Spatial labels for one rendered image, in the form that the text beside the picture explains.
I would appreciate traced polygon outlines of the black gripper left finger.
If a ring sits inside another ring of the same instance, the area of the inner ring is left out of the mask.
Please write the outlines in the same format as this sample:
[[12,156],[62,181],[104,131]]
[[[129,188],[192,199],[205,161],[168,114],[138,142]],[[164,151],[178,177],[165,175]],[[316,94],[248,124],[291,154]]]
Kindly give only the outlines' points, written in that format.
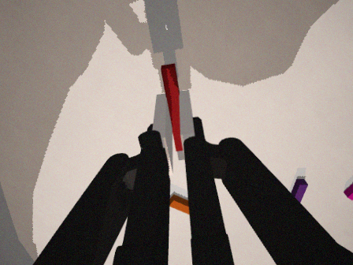
[[33,265],[104,265],[127,218],[113,265],[168,265],[173,128],[165,93],[138,140],[138,155],[107,159]]

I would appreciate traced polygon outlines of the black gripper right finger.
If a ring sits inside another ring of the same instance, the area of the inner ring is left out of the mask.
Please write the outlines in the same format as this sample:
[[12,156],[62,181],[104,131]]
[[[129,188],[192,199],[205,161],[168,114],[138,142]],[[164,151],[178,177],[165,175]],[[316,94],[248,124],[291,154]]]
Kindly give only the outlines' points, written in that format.
[[192,265],[234,265],[214,178],[222,180],[276,265],[353,265],[353,252],[241,140],[206,141],[202,119],[192,118],[189,90],[180,91],[179,104]]

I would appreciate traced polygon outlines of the dark red rod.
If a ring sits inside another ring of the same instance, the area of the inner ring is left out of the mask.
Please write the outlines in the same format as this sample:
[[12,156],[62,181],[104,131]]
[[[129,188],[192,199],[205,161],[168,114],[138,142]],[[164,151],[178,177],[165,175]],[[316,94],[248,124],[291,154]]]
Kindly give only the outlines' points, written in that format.
[[177,81],[177,71],[174,64],[162,65],[162,79],[165,89],[165,96],[169,107],[169,115],[173,128],[173,139],[176,151],[183,151],[180,138],[180,104],[179,86]]

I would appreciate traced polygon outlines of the dark purple rod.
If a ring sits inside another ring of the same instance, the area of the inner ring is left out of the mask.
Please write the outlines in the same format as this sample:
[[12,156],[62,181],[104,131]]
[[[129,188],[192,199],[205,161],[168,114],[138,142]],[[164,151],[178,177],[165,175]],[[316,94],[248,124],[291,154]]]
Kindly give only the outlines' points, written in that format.
[[305,179],[296,179],[291,193],[300,203],[305,191],[307,190],[307,186],[308,184]]

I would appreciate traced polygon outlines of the dark grey rectangular bar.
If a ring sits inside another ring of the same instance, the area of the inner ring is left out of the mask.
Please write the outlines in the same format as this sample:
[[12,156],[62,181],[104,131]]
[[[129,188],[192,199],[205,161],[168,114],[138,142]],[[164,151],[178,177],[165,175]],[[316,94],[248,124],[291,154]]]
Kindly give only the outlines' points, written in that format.
[[183,151],[178,151],[178,152],[177,152],[177,155],[178,155],[178,160],[184,160],[184,153],[183,153]]

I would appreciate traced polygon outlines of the orange rod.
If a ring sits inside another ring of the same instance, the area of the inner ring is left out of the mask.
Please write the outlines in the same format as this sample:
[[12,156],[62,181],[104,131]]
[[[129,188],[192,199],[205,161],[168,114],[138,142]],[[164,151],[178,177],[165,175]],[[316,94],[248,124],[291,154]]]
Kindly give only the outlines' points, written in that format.
[[173,207],[179,211],[189,214],[188,200],[183,199],[179,196],[172,195],[170,198],[170,207]]

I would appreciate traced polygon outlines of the magenta block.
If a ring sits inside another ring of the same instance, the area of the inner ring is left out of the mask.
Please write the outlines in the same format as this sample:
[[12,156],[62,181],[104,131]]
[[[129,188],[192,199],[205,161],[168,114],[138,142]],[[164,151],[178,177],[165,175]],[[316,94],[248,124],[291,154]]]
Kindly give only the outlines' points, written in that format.
[[353,200],[353,184],[350,185],[345,191],[344,194],[349,198],[350,200]]

